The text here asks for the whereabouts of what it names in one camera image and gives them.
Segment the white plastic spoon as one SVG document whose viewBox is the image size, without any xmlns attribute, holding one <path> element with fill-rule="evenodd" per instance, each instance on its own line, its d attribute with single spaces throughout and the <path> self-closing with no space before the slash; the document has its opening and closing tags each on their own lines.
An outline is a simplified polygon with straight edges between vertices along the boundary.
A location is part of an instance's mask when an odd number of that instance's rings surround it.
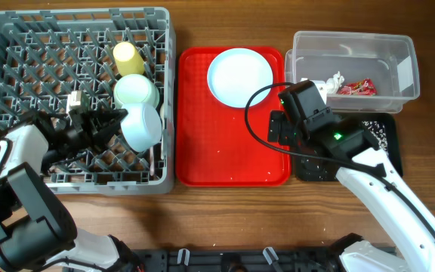
<svg viewBox="0 0 435 272">
<path fill-rule="evenodd" d="M 165 106 L 164 104 L 161 105 L 160 109 L 159 109 L 159 117 L 161 119 L 161 123 L 162 123 L 162 137 L 161 137 L 161 142 L 160 142 L 160 159 L 164 160 L 165 159 L 165 155 L 164 155 L 164 130 L 165 130 Z"/>
</svg>

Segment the white plastic fork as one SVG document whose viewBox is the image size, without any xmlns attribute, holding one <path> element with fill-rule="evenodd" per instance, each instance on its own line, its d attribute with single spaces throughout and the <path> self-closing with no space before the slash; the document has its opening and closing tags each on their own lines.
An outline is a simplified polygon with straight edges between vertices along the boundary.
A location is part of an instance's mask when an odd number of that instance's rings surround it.
<svg viewBox="0 0 435 272">
<path fill-rule="evenodd" d="M 153 177 L 155 175 L 155 154 L 154 154 L 154 147 L 149 148 L 149 172 L 150 176 Z"/>
</svg>

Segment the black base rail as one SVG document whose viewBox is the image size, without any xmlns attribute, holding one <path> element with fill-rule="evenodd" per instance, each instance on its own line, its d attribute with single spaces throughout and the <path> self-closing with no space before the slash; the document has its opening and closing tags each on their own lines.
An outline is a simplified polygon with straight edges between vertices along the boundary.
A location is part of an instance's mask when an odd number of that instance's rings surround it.
<svg viewBox="0 0 435 272">
<path fill-rule="evenodd" d="M 273 271 L 261 250 L 192 251 L 187 264 L 177 260 L 177 251 L 136 250 L 134 252 L 149 272 L 226 272 L 231 264 L 241 264 L 248 271 Z M 302 247 L 278 250 L 278 264 L 283 271 L 326 271 L 330 254 L 325 247 Z"/>
</svg>

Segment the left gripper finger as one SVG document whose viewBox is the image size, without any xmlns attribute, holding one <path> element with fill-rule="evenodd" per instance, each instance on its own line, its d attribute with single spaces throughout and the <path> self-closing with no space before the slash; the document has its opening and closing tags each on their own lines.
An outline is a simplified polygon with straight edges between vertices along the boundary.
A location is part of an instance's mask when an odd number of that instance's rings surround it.
<svg viewBox="0 0 435 272">
<path fill-rule="evenodd" d="M 91 145 L 93 151 L 105 151 L 107 143 L 121 128 L 120 121 L 95 123 L 91 126 Z"/>
<path fill-rule="evenodd" d="M 128 115 L 125 109 L 117 110 L 91 110 L 88 112 L 91 122 L 97 127 L 107 127 L 110 125 L 119 125 L 120 122 Z"/>
</svg>

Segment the white napkin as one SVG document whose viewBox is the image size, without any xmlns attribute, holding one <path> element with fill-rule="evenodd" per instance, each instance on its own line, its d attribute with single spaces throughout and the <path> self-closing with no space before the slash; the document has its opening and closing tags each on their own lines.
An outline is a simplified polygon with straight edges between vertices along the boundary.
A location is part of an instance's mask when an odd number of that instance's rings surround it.
<svg viewBox="0 0 435 272">
<path fill-rule="evenodd" d="M 336 94 L 344 83 L 344 77 L 339 71 L 325 82 L 328 94 Z"/>
</svg>

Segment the small light blue bowl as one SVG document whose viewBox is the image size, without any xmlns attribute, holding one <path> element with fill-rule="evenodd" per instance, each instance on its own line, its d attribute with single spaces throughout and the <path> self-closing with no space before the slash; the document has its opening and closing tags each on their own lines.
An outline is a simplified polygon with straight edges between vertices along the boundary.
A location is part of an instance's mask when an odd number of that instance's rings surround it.
<svg viewBox="0 0 435 272">
<path fill-rule="evenodd" d="M 146 103 L 124 104 L 128 115 L 121 121 L 121 130 L 132 150 L 143 152 L 160 142 L 162 123 L 156 109 Z"/>
</svg>

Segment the food scraps and rice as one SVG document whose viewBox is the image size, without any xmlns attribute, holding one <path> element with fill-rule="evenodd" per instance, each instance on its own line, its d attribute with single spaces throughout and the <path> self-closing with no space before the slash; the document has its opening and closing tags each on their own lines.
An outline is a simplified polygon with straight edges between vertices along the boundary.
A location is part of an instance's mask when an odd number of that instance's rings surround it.
<svg viewBox="0 0 435 272">
<path fill-rule="evenodd" d="M 387 134 L 384 125 L 377 121 L 362 121 L 362 124 L 375 136 L 380 147 L 387 151 Z"/>
</svg>

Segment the grey dishwasher rack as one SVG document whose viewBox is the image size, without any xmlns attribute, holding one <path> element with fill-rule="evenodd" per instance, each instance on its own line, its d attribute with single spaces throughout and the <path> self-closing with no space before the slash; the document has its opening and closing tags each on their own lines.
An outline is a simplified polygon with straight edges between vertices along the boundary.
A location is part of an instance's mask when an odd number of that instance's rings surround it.
<svg viewBox="0 0 435 272">
<path fill-rule="evenodd" d="M 44 180 L 56 194 L 168 193 L 174 186 L 174 78 L 176 35 L 163 7 L 0 11 L 0 134 L 30 111 L 66 114 L 72 91 L 87 94 L 92 110 L 111 110 L 119 72 L 113 48 L 130 42 L 144 60 L 145 76 L 165 106 L 164 155 L 154 146 L 136 152 L 122 134 L 102 152 L 51 167 Z"/>
</svg>

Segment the green bowl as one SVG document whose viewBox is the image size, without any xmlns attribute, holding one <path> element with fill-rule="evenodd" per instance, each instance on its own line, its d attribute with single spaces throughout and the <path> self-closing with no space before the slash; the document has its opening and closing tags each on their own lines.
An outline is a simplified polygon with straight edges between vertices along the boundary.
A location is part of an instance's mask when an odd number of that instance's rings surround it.
<svg viewBox="0 0 435 272">
<path fill-rule="evenodd" d="M 145 76 L 129 74 L 123 76 L 115 85 L 113 100 L 116 109 L 124 104 L 146 103 L 157 108 L 159 104 L 158 88 Z"/>
</svg>

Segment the black plastic tray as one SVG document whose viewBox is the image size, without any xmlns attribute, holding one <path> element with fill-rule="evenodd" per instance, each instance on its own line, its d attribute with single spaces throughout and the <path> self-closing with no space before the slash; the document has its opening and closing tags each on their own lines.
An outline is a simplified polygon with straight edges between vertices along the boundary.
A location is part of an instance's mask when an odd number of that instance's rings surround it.
<svg viewBox="0 0 435 272">
<path fill-rule="evenodd" d="M 377 121 L 384 125 L 387 134 L 387 157 L 398 174 L 403 176 L 402 159 L 400 155 L 399 139 L 396 132 L 396 123 L 389 113 L 338 113 L 338 119 L 353 117 L 361 121 Z M 302 181 L 321 182 L 336 181 L 334 165 L 327 165 L 325 162 L 316 159 L 292 158 L 293 174 Z"/>
</svg>

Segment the clear plastic bin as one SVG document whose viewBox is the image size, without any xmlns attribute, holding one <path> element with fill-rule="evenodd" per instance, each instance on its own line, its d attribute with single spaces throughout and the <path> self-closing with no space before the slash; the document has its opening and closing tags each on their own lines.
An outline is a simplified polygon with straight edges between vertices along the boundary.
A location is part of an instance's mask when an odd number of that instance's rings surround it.
<svg viewBox="0 0 435 272">
<path fill-rule="evenodd" d="M 364 32 L 298 31 L 285 55 L 285 80 L 326 81 L 340 73 L 345 84 L 371 79 L 372 96 L 329 94 L 335 112 L 398 113 L 420 96 L 418 61 L 408 36 Z"/>
</svg>

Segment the red plastic tray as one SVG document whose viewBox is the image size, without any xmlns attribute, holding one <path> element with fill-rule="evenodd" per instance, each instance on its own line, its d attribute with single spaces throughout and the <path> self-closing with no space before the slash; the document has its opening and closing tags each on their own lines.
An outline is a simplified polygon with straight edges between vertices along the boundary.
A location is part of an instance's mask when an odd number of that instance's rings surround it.
<svg viewBox="0 0 435 272">
<path fill-rule="evenodd" d="M 180 56 L 177 91 L 175 169 L 192 187 L 271 187 L 291 174 L 288 155 L 271 150 L 252 137 L 266 139 L 273 110 L 281 109 L 279 87 L 256 91 L 244 108 L 219 102 L 207 83 L 213 59 L 232 48 L 190 48 Z M 248 48 L 271 65 L 273 83 L 284 81 L 284 62 L 271 47 Z"/>
</svg>

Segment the light blue plate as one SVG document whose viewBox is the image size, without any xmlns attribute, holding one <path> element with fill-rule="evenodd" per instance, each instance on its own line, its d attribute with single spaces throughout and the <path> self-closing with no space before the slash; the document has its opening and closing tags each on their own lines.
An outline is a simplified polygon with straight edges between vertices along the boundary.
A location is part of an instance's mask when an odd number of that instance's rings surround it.
<svg viewBox="0 0 435 272">
<path fill-rule="evenodd" d="M 213 59 L 207 83 L 219 102 L 232 108 L 244 108 L 256 91 L 273 83 L 273 71 L 258 52 L 232 48 Z"/>
</svg>

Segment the red snack wrapper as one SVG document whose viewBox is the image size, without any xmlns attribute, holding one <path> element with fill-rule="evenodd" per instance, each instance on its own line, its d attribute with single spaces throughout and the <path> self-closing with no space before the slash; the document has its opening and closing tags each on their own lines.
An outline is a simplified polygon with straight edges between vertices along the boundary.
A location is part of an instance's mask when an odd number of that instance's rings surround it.
<svg viewBox="0 0 435 272">
<path fill-rule="evenodd" d="M 377 89 L 371 79 L 364 79 L 345 85 L 343 88 L 338 90 L 337 94 L 375 96 L 377 94 Z"/>
</svg>

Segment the yellow cup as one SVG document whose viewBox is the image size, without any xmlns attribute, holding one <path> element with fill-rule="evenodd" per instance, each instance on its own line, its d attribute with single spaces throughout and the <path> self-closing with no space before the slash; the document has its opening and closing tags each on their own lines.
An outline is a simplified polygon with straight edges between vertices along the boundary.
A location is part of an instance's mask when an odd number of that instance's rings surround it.
<svg viewBox="0 0 435 272">
<path fill-rule="evenodd" d="M 137 48 L 130 42 L 120 42 L 113 49 L 117 70 L 121 76 L 143 74 L 144 61 Z"/>
</svg>

